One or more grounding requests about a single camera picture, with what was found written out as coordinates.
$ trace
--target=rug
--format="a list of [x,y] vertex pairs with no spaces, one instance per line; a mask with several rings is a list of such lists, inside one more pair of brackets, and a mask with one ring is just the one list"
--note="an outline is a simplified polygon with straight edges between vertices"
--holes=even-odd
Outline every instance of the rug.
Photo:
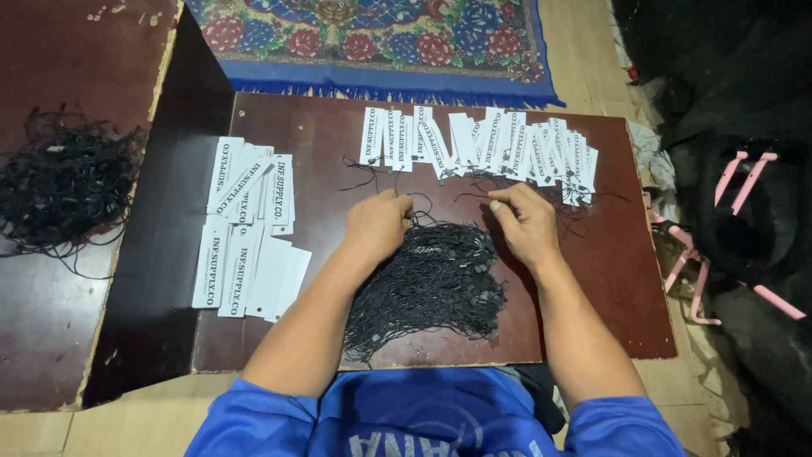
[[535,0],[186,0],[236,90],[506,108],[555,95]]

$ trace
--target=brown tabletop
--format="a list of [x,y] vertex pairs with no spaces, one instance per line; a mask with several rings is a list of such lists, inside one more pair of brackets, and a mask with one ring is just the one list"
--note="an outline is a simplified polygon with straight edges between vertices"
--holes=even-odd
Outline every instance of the brown tabletop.
[[[25,143],[34,107],[63,102],[124,132],[149,129],[176,12],[172,0],[4,2],[0,151]],[[80,270],[104,276],[115,251],[88,248]],[[108,289],[56,259],[0,259],[0,411],[76,407]]]
[[[369,173],[346,168],[342,156],[357,158],[361,148],[364,108],[385,107],[411,111],[412,105],[359,102],[264,94],[237,94],[231,135],[272,145],[279,153],[293,154],[296,193],[295,234],[286,237],[293,246],[313,252],[304,285],[307,285],[344,233],[344,217],[353,204],[375,193],[374,184],[339,192],[369,179]],[[434,107],[434,118],[449,142],[448,113],[465,112],[484,119],[482,108]],[[527,122],[543,122],[551,115],[529,111]],[[590,214],[579,228],[583,237],[569,233],[559,221],[564,257],[572,266],[587,297],[633,358],[676,356],[663,283],[649,235],[637,169],[629,145],[625,120],[588,115],[556,115],[570,129],[586,136],[600,151],[596,188],[599,193]],[[395,176],[380,175],[380,189],[392,187]],[[484,198],[462,197],[472,192],[470,177],[452,177],[438,185],[429,164],[415,164],[413,173],[397,180],[400,193],[421,192],[434,207],[438,220],[474,220],[495,229]],[[415,209],[429,203],[414,196]],[[499,338],[470,341],[444,329],[419,332],[389,342],[372,358],[373,368],[421,365],[487,365],[544,360],[543,337],[535,301],[538,300],[526,269],[510,254],[503,238],[494,233],[501,260],[491,270],[509,280],[507,304],[499,313]],[[270,324],[257,318],[224,319],[203,311],[197,330],[192,366],[198,372],[240,370]],[[343,361],[342,369],[363,368]]]

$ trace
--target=floor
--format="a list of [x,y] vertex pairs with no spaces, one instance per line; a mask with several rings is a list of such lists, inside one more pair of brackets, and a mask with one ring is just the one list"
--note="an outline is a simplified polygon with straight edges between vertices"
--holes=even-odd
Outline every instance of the floor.
[[[539,0],[555,89],[566,111],[624,117],[649,124],[641,92],[626,85],[605,0]],[[644,172],[641,179],[647,180]],[[670,269],[677,249],[654,238],[661,268]],[[719,361],[706,330],[686,324],[682,285],[668,298],[679,356],[635,361],[654,404],[686,450],[725,456],[723,437],[746,425],[746,403],[735,378]],[[181,456],[209,403],[235,375],[193,375],[126,394],[77,413],[0,416],[0,457]],[[556,436],[563,443],[564,433]]]

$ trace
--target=forearm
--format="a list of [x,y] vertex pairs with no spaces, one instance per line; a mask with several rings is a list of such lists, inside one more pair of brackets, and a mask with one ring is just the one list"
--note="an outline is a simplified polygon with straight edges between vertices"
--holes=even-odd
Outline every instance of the forearm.
[[321,397],[339,365],[352,296],[374,268],[340,247],[262,339],[243,379],[279,394]]
[[626,355],[560,256],[533,270],[544,321],[547,359],[564,402],[646,395]]

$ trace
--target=pink stand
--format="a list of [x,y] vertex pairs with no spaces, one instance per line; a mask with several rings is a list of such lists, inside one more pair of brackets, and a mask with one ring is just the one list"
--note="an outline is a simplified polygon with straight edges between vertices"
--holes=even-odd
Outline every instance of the pink stand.
[[[730,179],[733,176],[733,173],[736,172],[736,167],[739,166],[739,162],[741,160],[747,159],[747,153],[739,151],[736,154],[736,158],[731,160],[727,167],[725,167],[724,172],[722,173],[722,177],[719,178],[719,183],[716,185],[716,198],[714,204],[719,204],[719,199],[722,198],[722,194],[724,190],[728,187],[730,183]],[[739,194],[736,196],[736,199],[733,201],[732,209],[733,215],[738,214],[739,210],[741,209],[741,205],[744,204],[747,196],[750,194],[750,190],[753,189],[753,185],[755,184],[756,180],[758,179],[758,175],[762,173],[764,169],[764,165],[767,162],[771,162],[773,160],[778,159],[778,155],[772,153],[764,153],[762,154],[761,158],[756,162],[753,166],[753,170],[747,176],[745,183],[741,186],[739,190]],[[650,205],[649,202],[649,195],[645,194],[646,196],[646,206]],[[651,222],[664,222],[666,219],[662,217],[657,211],[653,209],[648,210],[649,220]],[[665,291],[671,289],[676,282],[677,275],[680,274],[682,268],[688,262],[689,259],[697,260],[702,266],[699,268],[699,278],[697,278],[697,284],[693,291],[693,300],[691,301],[691,320],[696,322],[697,324],[713,324],[719,325],[722,323],[721,320],[718,319],[705,319],[699,317],[699,303],[702,300],[702,291],[705,289],[705,281],[708,277],[708,269],[711,267],[711,261],[704,257],[703,255],[699,254],[699,251],[693,247],[693,238],[687,232],[685,232],[682,228],[679,228],[676,225],[671,226],[668,229],[668,232],[677,240],[682,242],[685,245],[685,250],[682,251],[680,257],[676,260],[674,264],[674,268],[672,268],[671,272],[668,273],[668,278],[665,281]],[[781,311],[787,313],[790,317],[795,320],[798,320],[802,317],[806,317],[806,314],[795,308],[794,306],[790,305],[786,301],[784,301],[781,297],[776,294],[773,294],[768,288],[764,287],[763,285],[757,285],[753,288],[753,291],[764,297],[768,302],[772,303],[776,307],[778,307]]]

